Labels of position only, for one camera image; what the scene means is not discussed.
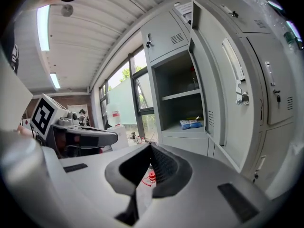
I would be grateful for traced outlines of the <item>person's black clothing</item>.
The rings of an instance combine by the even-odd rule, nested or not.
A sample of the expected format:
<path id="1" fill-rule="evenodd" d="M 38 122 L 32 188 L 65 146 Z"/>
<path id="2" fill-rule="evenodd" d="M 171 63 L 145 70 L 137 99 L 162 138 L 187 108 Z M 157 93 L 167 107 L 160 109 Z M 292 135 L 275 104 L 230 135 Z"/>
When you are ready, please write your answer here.
<path id="1" fill-rule="evenodd" d="M 19 48 L 15 42 L 14 23 L 6 29 L 0 42 L 9 65 L 11 66 L 14 73 L 17 75 L 19 67 Z"/>

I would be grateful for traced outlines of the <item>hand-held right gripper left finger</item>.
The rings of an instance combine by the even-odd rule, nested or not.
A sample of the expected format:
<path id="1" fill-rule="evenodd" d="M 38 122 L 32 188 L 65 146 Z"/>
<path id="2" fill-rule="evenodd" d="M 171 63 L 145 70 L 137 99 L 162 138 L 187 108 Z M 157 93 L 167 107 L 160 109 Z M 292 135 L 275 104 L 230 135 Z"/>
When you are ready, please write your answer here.
<path id="1" fill-rule="evenodd" d="M 150 165 L 150 144 L 67 159 L 47 147 L 43 154 L 61 200 L 83 222 L 138 221 L 136 189 Z"/>

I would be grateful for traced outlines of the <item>blue and white packet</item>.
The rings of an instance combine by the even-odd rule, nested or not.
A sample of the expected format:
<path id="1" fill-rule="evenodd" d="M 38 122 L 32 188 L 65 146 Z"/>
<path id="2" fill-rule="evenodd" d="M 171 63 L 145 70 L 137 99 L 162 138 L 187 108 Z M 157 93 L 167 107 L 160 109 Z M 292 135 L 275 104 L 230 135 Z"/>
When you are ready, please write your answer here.
<path id="1" fill-rule="evenodd" d="M 197 120 L 180 120 L 180 127 L 182 130 L 201 128 L 203 124 Z"/>

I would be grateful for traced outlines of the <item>ceiling light strip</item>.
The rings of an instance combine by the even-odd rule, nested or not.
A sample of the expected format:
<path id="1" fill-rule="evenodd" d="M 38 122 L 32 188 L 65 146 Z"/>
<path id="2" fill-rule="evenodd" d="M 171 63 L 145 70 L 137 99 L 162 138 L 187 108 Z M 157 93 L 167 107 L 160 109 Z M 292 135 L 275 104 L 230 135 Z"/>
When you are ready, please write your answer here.
<path id="1" fill-rule="evenodd" d="M 49 51 L 48 21 L 50 5 L 37 9 L 37 30 L 41 51 Z"/>
<path id="2" fill-rule="evenodd" d="M 51 81 L 52 81 L 55 89 L 60 89 L 61 87 L 60 87 L 59 80 L 58 80 L 56 73 L 50 73 L 50 78 L 51 78 Z"/>

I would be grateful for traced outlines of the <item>clear water jug red label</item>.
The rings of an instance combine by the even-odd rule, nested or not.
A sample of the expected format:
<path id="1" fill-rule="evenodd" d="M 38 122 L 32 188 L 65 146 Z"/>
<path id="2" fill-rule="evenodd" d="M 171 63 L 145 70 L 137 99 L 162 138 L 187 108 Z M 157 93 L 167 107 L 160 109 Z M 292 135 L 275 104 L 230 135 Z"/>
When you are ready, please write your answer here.
<path id="1" fill-rule="evenodd" d="M 106 106 L 106 112 L 110 126 L 116 127 L 121 125 L 121 117 L 120 117 L 119 107 L 117 104 L 109 103 Z"/>

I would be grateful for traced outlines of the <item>grey metal locker cabinet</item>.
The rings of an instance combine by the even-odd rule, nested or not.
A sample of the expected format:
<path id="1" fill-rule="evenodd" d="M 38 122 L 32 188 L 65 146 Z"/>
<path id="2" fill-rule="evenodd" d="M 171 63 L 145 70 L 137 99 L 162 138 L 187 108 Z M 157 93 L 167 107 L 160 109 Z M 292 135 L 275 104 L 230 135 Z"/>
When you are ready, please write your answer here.
<path id="1" fill-rule="evenodd" d="M 238 172 L 205 131 L 198 73 L 189 54 L 192 0 L 168 9 L 141 29 L 159 143 L 213 157 L 242 174 L 270 199 L 289 191 L 304 165 L 304 49 L 265 0 L 210 0 L 232 21 L 252 50 L 263 92 L 262 139 L 248 175 Z M 235 11 L 239 17 L 228 13 Z M 153 46 L 146 47 L 151 40 Z M 194 66 L 199 89 L 189 90 Z M 280 90 L 280 109 L 273 89 Z M 180 120 L 203 117 L 201 128 Z"/>

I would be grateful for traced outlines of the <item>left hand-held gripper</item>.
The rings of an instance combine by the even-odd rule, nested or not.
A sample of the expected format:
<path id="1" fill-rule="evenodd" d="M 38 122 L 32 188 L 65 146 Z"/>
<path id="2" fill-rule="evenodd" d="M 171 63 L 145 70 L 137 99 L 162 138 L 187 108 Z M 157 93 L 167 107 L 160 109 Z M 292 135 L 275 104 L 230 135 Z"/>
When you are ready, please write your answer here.
<path id="1" fill-rule="evenodd" d="M 115 132 L 88 126 L 64 126 L 68 110 L 51 97 L 43 94 L 38 100 L 30 126 L 34 138 L 41 146 L 53 149 L 57 157 L 65 157 L 69 145 L 81 149 L 95 149 L 118 141 Z"/>

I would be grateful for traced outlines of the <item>black window frame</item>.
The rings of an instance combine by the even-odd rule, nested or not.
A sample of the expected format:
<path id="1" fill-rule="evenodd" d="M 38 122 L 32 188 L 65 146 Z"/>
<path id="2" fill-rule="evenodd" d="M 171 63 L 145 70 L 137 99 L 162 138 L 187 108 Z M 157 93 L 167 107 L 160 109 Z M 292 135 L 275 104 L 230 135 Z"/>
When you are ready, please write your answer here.
<path id="1" fill-rule="evenodd" d="M 104 129 L 111 127 L 106 107 L 114 104 L 127 136 L 137 135 L 146 141 L 158 142 L 152 92 L 142 46 L 130 53 L 104 80 L 99 87 L 99 102 Z"/>

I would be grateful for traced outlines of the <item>locker door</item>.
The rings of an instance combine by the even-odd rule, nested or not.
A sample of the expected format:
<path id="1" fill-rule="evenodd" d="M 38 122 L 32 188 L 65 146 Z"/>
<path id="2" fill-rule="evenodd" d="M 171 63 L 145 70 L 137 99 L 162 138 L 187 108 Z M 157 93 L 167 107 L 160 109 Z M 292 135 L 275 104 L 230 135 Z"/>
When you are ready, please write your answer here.
<path id="1" fill-rule="evenodd" d="M 189 54 L 201 87 L 205 131 L 248 175 L 262 139 L 264 100 L 247 40 L 210 0 L 192 0 Z"/>

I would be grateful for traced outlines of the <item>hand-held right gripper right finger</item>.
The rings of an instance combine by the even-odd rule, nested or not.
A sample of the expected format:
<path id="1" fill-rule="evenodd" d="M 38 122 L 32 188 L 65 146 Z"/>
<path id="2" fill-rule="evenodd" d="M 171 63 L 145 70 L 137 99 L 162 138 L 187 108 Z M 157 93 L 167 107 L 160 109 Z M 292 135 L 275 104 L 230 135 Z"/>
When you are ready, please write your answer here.
<path id="1" fill-rule="evenodd" d="M 174 196 L 153 198 L 136 228 L 238 228 L 257 227 L 258 215 L 270 204 L 251 181 L 226 164 L 165 146 L 186 160 L 192 175 Z"/>

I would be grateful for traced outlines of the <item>round ceiling fixture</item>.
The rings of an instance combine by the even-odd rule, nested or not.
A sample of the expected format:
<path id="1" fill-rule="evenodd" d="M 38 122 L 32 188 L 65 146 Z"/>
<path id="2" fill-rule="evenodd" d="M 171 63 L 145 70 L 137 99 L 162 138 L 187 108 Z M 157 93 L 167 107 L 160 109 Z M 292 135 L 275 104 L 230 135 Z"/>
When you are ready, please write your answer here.
<path id="1" fill-rule="evenodd" d="M 70 17 L 74 12 L 74 8 L 72 5 L 65 4 L 61 8 L 61 14 L 63 17 Z"/>

